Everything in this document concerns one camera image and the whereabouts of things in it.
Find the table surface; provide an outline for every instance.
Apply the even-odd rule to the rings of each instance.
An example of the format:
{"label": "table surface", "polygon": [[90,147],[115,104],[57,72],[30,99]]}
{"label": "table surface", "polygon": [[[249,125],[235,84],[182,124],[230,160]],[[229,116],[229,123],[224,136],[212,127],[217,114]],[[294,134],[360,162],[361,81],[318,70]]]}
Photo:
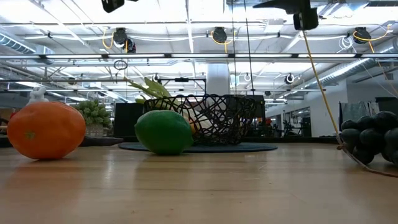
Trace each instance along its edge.
{"label": "table surface", "polygon": [[[33,161],[0,149],[0,223],[397,223],[398,179],[335,145],[159,157],[117,147]],[[398,172],[381,156],[373,167]]]}

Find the white figurine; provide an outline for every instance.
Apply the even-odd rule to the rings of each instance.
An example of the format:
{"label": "white figurine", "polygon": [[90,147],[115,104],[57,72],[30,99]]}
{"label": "white figurine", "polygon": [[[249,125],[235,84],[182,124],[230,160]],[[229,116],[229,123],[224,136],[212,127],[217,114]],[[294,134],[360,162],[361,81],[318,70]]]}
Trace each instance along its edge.
{"label": "white figurine", "polygon": [[27,103],[27,105],[29,105],[31,103],[35,103],[35,102],[48,102],[49,100],[44,98],[45,91],[46,91],[45,87],[33,88],[33,91],[31,91],[31,93],[29,94],[30,99],[29,99],[29,102]]}

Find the wire basket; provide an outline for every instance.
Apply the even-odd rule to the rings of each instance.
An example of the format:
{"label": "wire basket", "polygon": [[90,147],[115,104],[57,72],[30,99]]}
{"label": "wire basket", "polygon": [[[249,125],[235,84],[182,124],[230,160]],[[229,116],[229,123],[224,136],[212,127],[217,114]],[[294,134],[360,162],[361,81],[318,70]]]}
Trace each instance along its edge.
{"label": "wire basket", "polygon": [[232,95],[178,95],[146,100],[144,113],[172,110],[189,119],[195,144],[237,145],[246,135],[254,117],[254,99]]}

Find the green lime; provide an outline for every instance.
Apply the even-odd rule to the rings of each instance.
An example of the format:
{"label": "green lime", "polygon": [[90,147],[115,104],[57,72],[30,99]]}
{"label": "green lime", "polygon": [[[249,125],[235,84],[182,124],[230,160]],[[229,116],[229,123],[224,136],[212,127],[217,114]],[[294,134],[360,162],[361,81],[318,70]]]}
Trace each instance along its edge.
{"label": "green lime", "polygon": [[191,126],[174,111],[150,111],[135,128],[138,140],[158,155],[179,155],[193,144]]}

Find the white column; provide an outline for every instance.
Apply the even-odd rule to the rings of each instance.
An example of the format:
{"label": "white column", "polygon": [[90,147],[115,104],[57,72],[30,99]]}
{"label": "white column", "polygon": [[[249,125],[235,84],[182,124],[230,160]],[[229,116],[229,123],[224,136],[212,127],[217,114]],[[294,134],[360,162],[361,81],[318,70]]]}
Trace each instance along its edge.
{"label": "white column", "polygon": [[230,78],[228,64],[210,63],[207,65],[207,94],[229,94]]}

